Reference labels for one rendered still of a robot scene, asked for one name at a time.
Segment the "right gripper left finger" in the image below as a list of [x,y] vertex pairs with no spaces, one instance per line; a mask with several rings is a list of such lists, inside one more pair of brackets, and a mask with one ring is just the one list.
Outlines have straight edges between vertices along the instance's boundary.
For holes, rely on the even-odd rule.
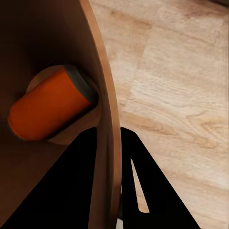
[[96,127],[81,132],[1,229],[88,229]]

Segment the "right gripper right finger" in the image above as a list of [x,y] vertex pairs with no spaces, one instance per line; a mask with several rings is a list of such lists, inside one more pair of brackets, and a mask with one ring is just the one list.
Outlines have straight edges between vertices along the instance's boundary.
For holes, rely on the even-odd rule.
[[[138,135],[120,129],[123,229],[200,229]],[[131,159],[150,213],[138,209]]]

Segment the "can of soda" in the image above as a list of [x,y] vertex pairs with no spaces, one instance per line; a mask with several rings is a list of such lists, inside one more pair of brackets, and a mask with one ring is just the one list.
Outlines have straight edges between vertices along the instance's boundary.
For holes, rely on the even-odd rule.
[[6,123],[20,140],[41,141],[94,105],[96,97],[82,69],[66,63],[14,102]]

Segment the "trash can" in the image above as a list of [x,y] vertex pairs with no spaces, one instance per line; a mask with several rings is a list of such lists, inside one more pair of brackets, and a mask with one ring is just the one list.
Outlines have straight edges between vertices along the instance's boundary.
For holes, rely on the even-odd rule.
[[[66,63],[96,88],[96,103],[44,140],[8,128],[11,105]],[[122,182],[118,104],[89,0],[0,0],[0,229],[74,139],[96,127],[88,229],[116,229]]]

